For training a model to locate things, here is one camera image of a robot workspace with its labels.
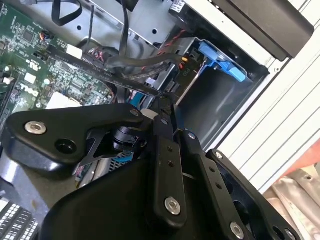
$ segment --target screw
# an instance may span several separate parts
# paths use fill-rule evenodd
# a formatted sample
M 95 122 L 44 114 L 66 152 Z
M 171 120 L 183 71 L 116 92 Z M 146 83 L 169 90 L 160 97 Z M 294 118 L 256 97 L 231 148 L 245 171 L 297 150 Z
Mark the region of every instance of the screw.
M 42 122 L 38 121 L 30 121 L 25 126 L 24 129 L 34 135 L 42 135 L 45 134 L 47 131 L 46 125 L 44 125 Z
M 167 209 L 169 213 L 172 215 L 179 215 L 181 213 L 181 207 L 177 200 L 175 200 L 173 197 L 168 197 L 164 200 L 164 206 Z
M 244 234 L 244 231 L 241 229 L 241 227 L 236 224 L 235 222 L 232 222 L 230 224 L 230 228 L 231 228 L 231 231 L 233 232 L 233 234 L 240 240 L 244 239 L 245 238 L 245 234 Z
M 221 155 L 220 152 L 217 152 L 217 151 L 216 151 L 216 152 L 214 153 L 214 155 L 215 155 L 218 159 L 220 159 L 220 160 L 223 159 L 223 157 L 222 157 L 222 155 Z
M 193 139 L 193 140 L 195 140 L 196 139 L 196 136 L 192 133 L 192 132 L 189 132 L 189 137 L 191 138 L 191 139 Z
M 136 110 L 131 110 L 130 113 L 136 117 L 139 116 L 139 113 Z
M 165 125 L 168 125 L 168 122 L 167 122 L 166 120 L 164 120 L 164 119 L 161 119 L 161 122 L 162 122 L 163 124 L 165 124 Z
M 292 240 L 296 240 L 295 235 L 289 230 L 289 229 L 285 229 L 286 234 L 289 236 L 290 239 Z

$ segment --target microchip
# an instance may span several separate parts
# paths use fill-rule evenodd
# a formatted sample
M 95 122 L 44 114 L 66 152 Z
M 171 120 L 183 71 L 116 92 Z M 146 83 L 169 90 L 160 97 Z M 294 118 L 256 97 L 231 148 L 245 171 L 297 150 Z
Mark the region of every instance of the microchip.
M 6 48 L 5 43 L 0 41 L 0 50 L 3 51 L 3 50 L 5 50 L 5 48 Z
M 44 89 L 45 89 L 46 91 L 50 91 L 50 90 L 51 90 L 51 87 L 50 87 L 50 86 L 45 86 Z
M 63 68 L 63 69 L 66 70 L 67 72 L 70 70 L 69 65 L 66 64 L 66 63 L 64 63 L 64 62 L 62 63 L 61 68 Z
M 34 39 L 34 34 L 32 32 L 29 32 L 29 31 L 24 31 L 24 34 L 23 34 L 23 39 L 28 41 L 28 42 L 32 42 L 32 39 Z
M 91 93 L 91 91 L 90 91 L 89 89 L 86 89 L 86 90 L 84 91 L 84 94 L 86 94 L 86 95 L 90 95 L 90 93 Z

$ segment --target black cable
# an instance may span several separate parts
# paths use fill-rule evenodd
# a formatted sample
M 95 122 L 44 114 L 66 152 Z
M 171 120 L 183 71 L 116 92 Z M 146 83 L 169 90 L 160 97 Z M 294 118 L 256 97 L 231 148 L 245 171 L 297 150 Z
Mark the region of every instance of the black cable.
M 128 37 L 129 37 L 129 16 L 128 16 L 128 11 L 126 6 L 126 0 L 121 0 L 121 5 L 123 9 L 124 23 L 123 23 L 122 36 L 120 40 L 119 56 L 125 57 L 127 54 Z M 123 74 L 125 70 L 116 69 L 116 71 Z M 126 102 L 126 95 L 127 95 L 127 89 L 118 87 L 117 101 L 119 104 L 123 104 Z
M 137 73 L 137 74 L 133 74 L 133 75 L 122 75 L 122 77 L 124 79 L 128 79 L 128 80 L 138 80 L 138 79 L 146 79 L 146 78 L 150 78 L 152 76 L 155 76 L 163 71 L 165 71 L 168 68 L 169 64 L 164 63 L 160 66 L 154 67 L 153 69 L 143 72 L 143 73 Z
M 85 46 L 85 51 L 89 51 L 89 47 L 90 47 L 90 42 L 91 42 L 91 38 L 92 38 L 92 30 L 94 28 L 94 16 L 95 16 L 95 6 L 91 6 L 91 16 L 90 16 L 90 28 L 89 28 L 89 37 L 88 40 L 86 42 L 86 46 Z
M 80 3 L 79 0 L 64 0 L 63 2 L 69 2 L 69 3 L 76 3 L 79 5 L 78 10 L 76 10 L 73 13 L 70 13 L 67 16 L 64 16 L 62 18 L 60 18 L 60 14 L 61 14 L 61 2 L 62 0 L 53 0 L 53 4 L 52 4 L 52 12 L 51 12 L 51 18 L 52 21 L 58 25 L 59 27 L 62 27 L 70 22 L 72 22 L 73 20 L 77 19 L 83 12 L 83 8 L 82 5 Z
M 110 57 L 106 61 L 106 68 L 125 68 L 125 67 L 145 67 L 160 64 L 165 61 L 170 61 L 175 65 L 179 65 L 182 61 L 182 56 L 174 53 L 165 53 L 148 59 L 134 59 L 124 56 Z
M 126 56 L 128 37 L 129 37 L 129 16 L 127 11 L 126 0 L 121 0 L 121 4 L 123 9 L 124 23 L 123 23 L 123 31 L 122 31 L 120 47 L 119 47 L 119 55 Z

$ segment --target motherboard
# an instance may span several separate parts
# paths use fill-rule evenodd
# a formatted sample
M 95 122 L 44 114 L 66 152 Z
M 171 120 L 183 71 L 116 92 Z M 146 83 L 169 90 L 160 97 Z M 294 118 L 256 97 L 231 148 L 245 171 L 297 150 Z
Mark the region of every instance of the motherboard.
M 42 55 L 48 45 L 81 55 L 31 18 L 0 2 L 0 132 L 21 111 L 110 104 L 110 86 L 65 62 Z

